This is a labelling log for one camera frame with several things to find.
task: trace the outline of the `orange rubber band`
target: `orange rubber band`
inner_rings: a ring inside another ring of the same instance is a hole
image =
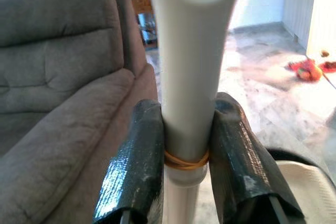
[[[190,162],[183,161],[177,157],[174,157],[173,155],[168,153],[166,150],[164,151],[165,165],[171,168],[178,169],[178,170],[194,170],[194,169],[197,169],[197,168],[200,168],[206,165],[208,160],[209,160],[209,150],[206,151],[205,155],[197,163],[190,163]]]

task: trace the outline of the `red object on floor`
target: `red object on floor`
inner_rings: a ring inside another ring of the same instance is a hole
[[[303,61],[298,61],[298,62],[290,62],[287,65],[287,68],[289,70],[292,70],[294,72],[298,71],[304,64],[307,64],[308,62],[311,62],[313,64],[315,64],[314,60],[311,59],[307,59],[307,60],[303,60]]]
[[[326,62],[319,64],[319,68],[322,69],[323,73],[335,73],[336,72],[336,68],[327,68]]]
[[[305,81],[318,81],[321,79],[323,72],[315,65],[314,60],[307,60],[303,62],[301,67],[296,71],[296,74]]]

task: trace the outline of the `black duct tape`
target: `black duct tape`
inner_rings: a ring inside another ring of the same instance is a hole
[[[164,131],[159,103],[144,100],[133,111],[127,140],[109,165],[93,223],[161,223]]]
[[[256,139],[242,107],[225,93],[216,100],[209,167],[220,223],[277,223],[266,220],[275,198],[286,216],[305,223],[275,160]]]

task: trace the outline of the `gray couch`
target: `gray couch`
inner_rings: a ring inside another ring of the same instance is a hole
[[[131,0],[0,0],[0,223],[92,223],[142,99]]]

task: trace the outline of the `white plastic pole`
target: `white plastic pole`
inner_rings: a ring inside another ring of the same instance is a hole
[[[224,40],[235,0],[152,0],[161,60],[166,150],[187,162],[206,153]],[[206,168],[166,167],[169,224],[193,222]]]

